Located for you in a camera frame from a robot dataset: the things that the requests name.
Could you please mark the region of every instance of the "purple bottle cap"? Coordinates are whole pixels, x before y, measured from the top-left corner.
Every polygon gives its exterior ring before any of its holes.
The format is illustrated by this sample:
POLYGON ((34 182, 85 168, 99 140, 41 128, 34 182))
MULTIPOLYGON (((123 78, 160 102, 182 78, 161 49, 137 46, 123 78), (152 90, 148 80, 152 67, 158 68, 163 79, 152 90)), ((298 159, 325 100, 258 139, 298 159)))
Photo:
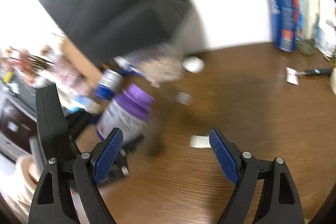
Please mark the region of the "purple bottle cap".
POLYGON ((124 94, 137 105, 146 110, 152 110, 151 105, 154 102, 154 98, 148 93, 144 92, 135 84, 130 84, 127 90, 123 90, 124 94))

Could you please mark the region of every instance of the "plastic bottle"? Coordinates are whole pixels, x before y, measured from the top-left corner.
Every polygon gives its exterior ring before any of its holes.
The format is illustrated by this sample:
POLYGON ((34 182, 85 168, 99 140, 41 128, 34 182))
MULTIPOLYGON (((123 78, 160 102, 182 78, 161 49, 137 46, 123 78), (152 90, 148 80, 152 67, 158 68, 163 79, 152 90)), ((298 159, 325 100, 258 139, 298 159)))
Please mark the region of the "plastic bottle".
POLYGON ((96 133, 104 140, 114 127, 123 131, 123 144, 142 133, 154 99, 135 84, 116 94, 97 123, 96 133))
POLYGON ((318 49, 320 52, 322 52, 325 56, 333 57, 336 51, 335 27, 327 23, 321 23, 319 37, 318 49))
POLYGON ((299 18, 295 34, 298 50, 311 55, 315 51, 320 21, 320 0, 298 0, 299 18))

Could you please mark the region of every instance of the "plastic bag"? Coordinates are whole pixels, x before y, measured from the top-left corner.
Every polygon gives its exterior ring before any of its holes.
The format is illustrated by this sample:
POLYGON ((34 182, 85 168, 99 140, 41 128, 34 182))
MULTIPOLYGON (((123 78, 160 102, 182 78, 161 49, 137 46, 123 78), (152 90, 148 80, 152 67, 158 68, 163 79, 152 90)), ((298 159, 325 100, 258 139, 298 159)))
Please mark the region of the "plastic bag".
POLYGON ((181 79, 183 57, 180 46, 161 43, 118 56, 114 60, 124 70, 142 75, 153 86, 159 87, 161 83, 181 79))

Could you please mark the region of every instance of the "small bottle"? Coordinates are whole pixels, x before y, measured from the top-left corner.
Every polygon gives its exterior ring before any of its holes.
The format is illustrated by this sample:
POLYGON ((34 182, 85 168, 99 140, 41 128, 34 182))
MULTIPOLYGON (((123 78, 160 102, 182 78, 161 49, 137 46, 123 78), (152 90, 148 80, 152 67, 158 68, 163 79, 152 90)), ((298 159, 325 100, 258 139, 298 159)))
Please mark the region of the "small bottle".
POLYGON ((320 39, 318 49, 325 56, 333 57, 336 51, 335 28, 331 20, 327 20, 327 22, 320 24, 320 39))
POLYGON ((106 69, 98 82, 94 92, 95 96, 102 100, 111 100, 117 88, 124 80, 125 73, 122 69, 106 69))
POLYGON ((97 123, 96 133, 102 141, 114 127, 123 131, 123 144, 136 139, 149 118, 154 99, 135 84, 116 94, 97 123))

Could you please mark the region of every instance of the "blue gripper pad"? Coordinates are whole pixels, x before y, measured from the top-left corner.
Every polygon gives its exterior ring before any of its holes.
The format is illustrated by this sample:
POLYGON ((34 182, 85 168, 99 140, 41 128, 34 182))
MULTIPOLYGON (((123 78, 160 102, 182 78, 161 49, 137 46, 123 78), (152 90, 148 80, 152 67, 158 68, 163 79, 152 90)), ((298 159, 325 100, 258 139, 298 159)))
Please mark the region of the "blue gripper pad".
POLYGON ((230 152, 222 142, 221 138, 217 135, 216 131, 211 130, 209 133, 209 142, 217 160, 222 167, 225 177, 237 185, 239 176, 237 174, 236 161, 231 156, 230 152))
POLYGON ((101 153, 100 157, 96 161, 95 164, 95 173, 93 176, 93 181, 97 184, 101 180, 104 180, 110 168, 117 157, 118 152, 121 149, 121 145, 123 143, 123 132, 118 129, 114 134, 113 138, 107 144, 104 151, 101 153))

